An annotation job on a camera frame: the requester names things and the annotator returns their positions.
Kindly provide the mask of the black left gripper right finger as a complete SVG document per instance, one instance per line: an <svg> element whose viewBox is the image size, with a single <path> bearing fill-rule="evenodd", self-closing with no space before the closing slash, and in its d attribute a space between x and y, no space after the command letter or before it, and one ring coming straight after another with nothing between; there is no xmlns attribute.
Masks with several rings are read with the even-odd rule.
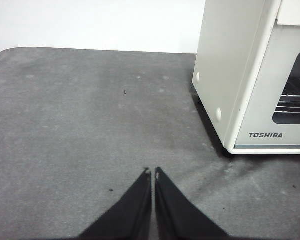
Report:
<svg viewBox="0 0 300 240"><path fill-rule="evenodd" d="M160 167L155 169L155 211L161 240L230 238L185 197Z"/></svg>

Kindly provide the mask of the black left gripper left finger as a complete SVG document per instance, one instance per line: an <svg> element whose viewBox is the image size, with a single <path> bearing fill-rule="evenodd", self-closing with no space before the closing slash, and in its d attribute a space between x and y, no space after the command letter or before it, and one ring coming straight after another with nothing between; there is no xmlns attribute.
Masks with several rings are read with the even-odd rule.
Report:
<svg viewBox="0 0 300 240"><path fill-rule="evenodd" d="M145 168L119 201L84 230L80 240L147 240L152 215L152 174Z"/></svg>

